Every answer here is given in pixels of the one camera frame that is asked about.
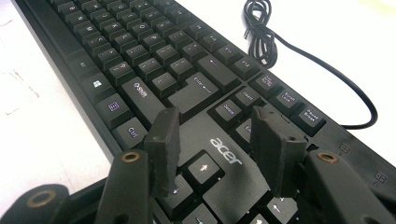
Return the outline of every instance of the keyboard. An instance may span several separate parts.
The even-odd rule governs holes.
[[[157,223],[297,221],[296,202],[273,197],[250,157],[255,105],[396,202],[394,167],[178,2],[16,2],[110,154],[138,147],[160,111],[179,109],[177,188],[156,200]],[[72,195],[73,223],[92,221],[104,184]]]

